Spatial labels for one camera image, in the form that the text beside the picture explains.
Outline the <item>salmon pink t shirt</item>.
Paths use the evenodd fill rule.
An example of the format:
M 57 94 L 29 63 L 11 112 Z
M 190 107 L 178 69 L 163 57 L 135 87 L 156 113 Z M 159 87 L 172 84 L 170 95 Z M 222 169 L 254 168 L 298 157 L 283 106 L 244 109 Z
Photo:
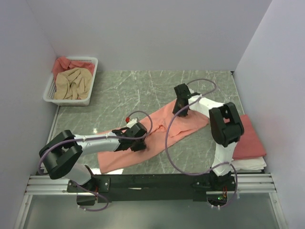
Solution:
M 188 111 L 186 117 L 177 117 L 169 127 L 169 123 L 173 117 L 173 108 L 175 100 L 168 103 L 164 107 L 150 114 L 152 124 L 148 117 L 142 119 L 140 122 L 152 131 L 145 138 L 146 149 L 142 151 L 133 152 L 128 149 L 118 152 L 99 152 L 97 155 L 100 172 L 108 173 L 117 169 L 133 166 L 144 162 L 165 149 L 165 136 L 169 129 L 167 145 L 172 146 L 186 136 L 200 130 L 208 124 L 208 117 L 196 112 Z

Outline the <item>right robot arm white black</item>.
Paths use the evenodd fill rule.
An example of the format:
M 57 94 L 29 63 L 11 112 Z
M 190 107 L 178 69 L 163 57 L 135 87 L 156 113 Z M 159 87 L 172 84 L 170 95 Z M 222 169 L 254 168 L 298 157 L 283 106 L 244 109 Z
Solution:
M 174 91 L 174 116 L 186 117 L 188 111 L 192 110 L 209 118 L 211 134 L 216 142 L 212 170 L 209 172 L 209 186 L 213 190 L 234 188 L 231 162 L 235 147 L 244 134 L 244 126 L 235 104 L 224 104 L 205 98 L 200 93 L 191 92 L 184 83 L 174 87 Z

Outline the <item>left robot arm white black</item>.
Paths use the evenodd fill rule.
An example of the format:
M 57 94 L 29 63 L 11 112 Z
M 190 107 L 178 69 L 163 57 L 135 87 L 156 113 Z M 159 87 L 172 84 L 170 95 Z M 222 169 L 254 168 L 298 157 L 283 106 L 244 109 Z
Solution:
M 68 178 L 83 191 L 94 191 L 98 183 L 88 166 L 77 161 L 81 156 L 98 152 L 140 151 L 146 148 L 146 127 L 136 122 L 101 135 L 74 135 L 65 130 L 40 150 L 38 172 L 44 164 L 51 179 Z

